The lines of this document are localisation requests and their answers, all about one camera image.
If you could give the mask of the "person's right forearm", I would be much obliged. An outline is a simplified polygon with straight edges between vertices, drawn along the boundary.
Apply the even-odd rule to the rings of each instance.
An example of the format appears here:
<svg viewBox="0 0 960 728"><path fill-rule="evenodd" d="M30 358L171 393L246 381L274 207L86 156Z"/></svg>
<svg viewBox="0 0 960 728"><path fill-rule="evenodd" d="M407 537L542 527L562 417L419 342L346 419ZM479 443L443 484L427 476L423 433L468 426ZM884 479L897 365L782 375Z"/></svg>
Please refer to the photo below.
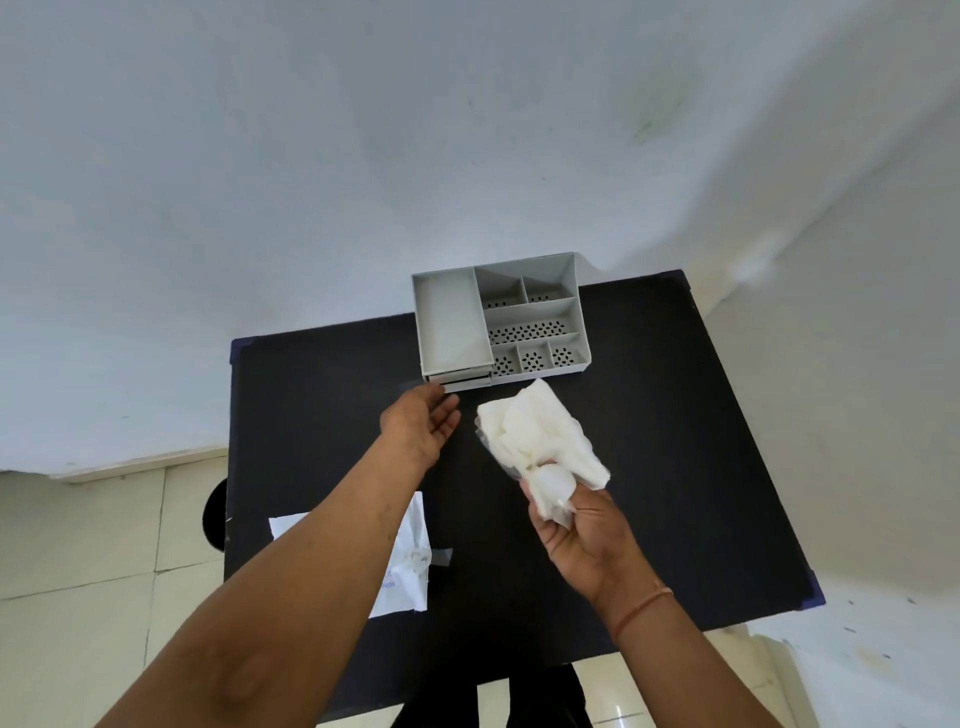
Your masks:
<svg viewBox="0 0 960 728"><path fill-rule="evenodd" d="M657 728L782 728L673 593L612 640Z"/></svg>

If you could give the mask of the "white paper sheet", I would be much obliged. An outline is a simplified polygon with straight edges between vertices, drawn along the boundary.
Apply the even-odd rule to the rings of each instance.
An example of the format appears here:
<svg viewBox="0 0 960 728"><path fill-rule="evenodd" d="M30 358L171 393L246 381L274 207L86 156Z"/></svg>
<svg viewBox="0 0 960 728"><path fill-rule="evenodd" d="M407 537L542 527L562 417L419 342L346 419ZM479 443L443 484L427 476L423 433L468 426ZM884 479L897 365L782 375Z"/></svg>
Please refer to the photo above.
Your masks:
<svg viewBox="0 0 960 728"><path fill-rule="evenodd" d="M349 588L336 581L338 575L356 573L373 559L356 555L355 519L340 518L332 528L333 537L324 548L320 565L311 565L305 584L316 587L326 597L342 601ZM372 602L368 617L372 620L394 613L426 612L428 608L429 569L440 564L434 554L426 528L426 509L422 491L412 495L402 519L393 531L390 554L385 560L385 573Z"/></svg>

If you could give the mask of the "grey compartment organizer box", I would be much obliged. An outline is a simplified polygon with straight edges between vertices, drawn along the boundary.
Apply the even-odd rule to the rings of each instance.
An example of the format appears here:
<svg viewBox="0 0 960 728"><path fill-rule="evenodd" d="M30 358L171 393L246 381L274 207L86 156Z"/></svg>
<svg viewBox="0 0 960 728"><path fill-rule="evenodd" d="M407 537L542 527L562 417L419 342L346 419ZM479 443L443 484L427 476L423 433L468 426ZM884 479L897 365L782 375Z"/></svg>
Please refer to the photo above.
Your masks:
<svg viewBox="0 0 960 728"><path fill-rule="evenodd" d="M586 370L574 252L412 275L425 383L449 393Z"/></svg>

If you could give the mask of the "black table leg frame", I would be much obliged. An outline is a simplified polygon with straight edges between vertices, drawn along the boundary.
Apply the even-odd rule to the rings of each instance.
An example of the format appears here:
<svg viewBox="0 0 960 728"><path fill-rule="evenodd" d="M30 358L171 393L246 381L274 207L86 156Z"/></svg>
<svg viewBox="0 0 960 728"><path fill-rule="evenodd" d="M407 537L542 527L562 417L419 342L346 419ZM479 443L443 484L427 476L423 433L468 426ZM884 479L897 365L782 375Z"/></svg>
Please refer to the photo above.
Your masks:
<svg viewBox="0 0 960 728"><path fill-rule="evenodd" d="M510 674L506 728L594 728L573 664L529 666ZM404 703L390 728L480 728L478 684L447 668Z"/></svg>

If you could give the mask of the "person's left hand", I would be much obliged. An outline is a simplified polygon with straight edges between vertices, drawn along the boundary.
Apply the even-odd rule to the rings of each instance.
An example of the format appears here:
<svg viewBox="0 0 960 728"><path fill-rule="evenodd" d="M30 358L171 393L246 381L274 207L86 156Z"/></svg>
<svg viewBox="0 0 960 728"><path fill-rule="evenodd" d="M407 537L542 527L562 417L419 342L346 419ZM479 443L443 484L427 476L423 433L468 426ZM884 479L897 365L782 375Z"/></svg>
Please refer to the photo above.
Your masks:
<svg viewBox="0 0 960 728"><path fill-rule="evenodd" d="M387 462L421 478L433 467L442 449L422 448L423 390L446 390L424 383L404 392L380 416L380 435L375 448Z"/></svg>

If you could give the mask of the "black round stool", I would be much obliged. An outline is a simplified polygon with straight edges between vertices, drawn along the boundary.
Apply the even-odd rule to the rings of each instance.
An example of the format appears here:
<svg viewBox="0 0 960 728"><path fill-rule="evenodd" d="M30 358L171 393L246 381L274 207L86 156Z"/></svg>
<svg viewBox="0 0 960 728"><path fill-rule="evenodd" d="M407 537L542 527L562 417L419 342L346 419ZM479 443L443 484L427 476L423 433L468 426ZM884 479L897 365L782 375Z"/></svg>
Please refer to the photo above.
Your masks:
<svg viewBox="0 0 960 728"><path fill-rule="evenodd" d="M222 479L208 495L201 513L201 530L209 546L221 553L226 546L226 507L228 480Z"/></svg>

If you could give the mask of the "person's right hand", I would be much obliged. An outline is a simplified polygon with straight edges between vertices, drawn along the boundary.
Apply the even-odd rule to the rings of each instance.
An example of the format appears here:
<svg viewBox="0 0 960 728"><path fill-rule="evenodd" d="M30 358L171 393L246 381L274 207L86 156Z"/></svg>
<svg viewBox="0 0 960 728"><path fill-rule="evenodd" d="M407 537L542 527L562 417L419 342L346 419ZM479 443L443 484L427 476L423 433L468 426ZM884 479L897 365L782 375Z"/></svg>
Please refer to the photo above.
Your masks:
<svg viewBox="0 0 960 728"><path fill-rule="evenodd" d="M656 576L630 525L605 490L605 517L569 526L543 518L529 484L521 481L529 516L550 561L566 583L594 609L616 640L626 625L655 601L672 595Z"/></svg>

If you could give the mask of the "person's left forearm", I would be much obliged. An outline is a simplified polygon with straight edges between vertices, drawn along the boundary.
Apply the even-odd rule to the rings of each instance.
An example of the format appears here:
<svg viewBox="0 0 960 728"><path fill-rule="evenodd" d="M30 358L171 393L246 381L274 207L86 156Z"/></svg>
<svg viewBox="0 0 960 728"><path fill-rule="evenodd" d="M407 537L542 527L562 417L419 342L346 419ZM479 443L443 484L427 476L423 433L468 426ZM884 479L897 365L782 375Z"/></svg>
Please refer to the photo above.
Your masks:
<svg viewBox="0 0 960 728"><path fill-rule="evenodd" d="M314 728L436 443L379 436L307 516L186 618L95 728Z"/></svg>

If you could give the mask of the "clear bag of white cotton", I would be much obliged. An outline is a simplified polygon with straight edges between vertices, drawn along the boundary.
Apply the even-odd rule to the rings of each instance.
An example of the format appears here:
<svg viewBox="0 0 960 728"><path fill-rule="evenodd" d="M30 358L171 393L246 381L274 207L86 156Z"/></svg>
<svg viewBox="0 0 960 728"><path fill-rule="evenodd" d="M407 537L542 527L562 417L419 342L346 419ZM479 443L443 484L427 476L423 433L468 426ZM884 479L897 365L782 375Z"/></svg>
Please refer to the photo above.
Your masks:
<svg viewBox="0 0 960 728"><path fill-rule="evenodd" d="M579 421L542 379L479 404L475 427L500 467L527 483L538 516L563 528L573 524L577 484L603 490L611 479Z"/></svg>

